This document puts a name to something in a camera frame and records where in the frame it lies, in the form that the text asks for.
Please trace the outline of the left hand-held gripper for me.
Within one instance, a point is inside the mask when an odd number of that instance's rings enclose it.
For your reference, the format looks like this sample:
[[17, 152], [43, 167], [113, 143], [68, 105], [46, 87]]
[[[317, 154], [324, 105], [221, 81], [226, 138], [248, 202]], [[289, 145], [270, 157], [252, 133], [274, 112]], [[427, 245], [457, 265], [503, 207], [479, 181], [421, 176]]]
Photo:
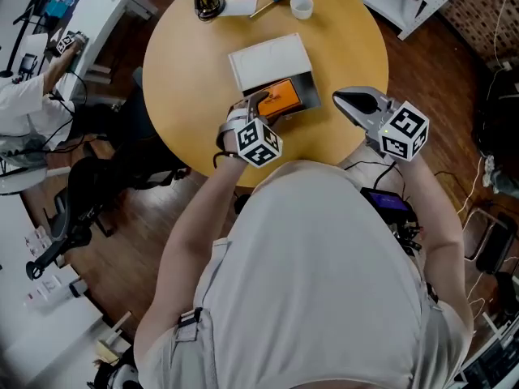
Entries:
[[216, 157], [239, 157], [257, 169], [281, 157], [283, 141], [271, 128], [284, 128], [292, 115], [280, 114], [267, 122], [259, 104], [268, 97], [266, 91], [256, 92], [242, 101], [242, 108], [230, 110], [218, 130]]

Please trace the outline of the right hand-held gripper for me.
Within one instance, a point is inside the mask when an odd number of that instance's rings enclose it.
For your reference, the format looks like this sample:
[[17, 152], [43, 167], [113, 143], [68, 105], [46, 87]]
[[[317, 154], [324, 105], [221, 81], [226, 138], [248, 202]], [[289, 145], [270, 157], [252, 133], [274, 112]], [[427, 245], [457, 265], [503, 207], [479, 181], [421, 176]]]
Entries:
[[427, 141], [429, 118], [408, 101], [397, 101], [375, 88], [358, 92], [343, 88], [332, 94], [332, 100], [384, 154], [412, 161]]

